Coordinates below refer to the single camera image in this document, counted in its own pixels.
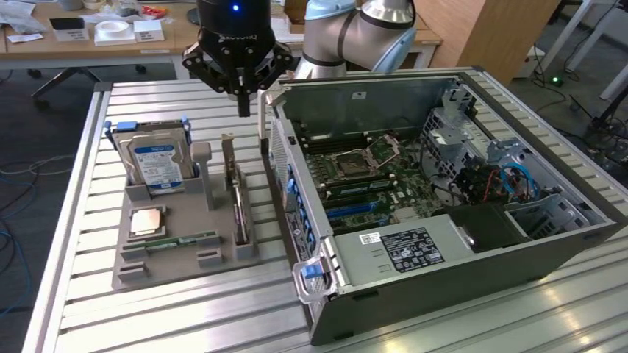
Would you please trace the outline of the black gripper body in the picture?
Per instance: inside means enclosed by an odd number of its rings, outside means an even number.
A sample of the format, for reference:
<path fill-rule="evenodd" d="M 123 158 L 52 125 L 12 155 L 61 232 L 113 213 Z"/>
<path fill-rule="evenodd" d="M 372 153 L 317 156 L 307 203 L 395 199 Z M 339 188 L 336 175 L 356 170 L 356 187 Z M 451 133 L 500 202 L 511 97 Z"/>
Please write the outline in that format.
<path fill-rule="evenodd" d="M 197 1 L 199 46 L 220 73 L 228 68 L 261 68 L 276 38 L 268 1 Z"/>

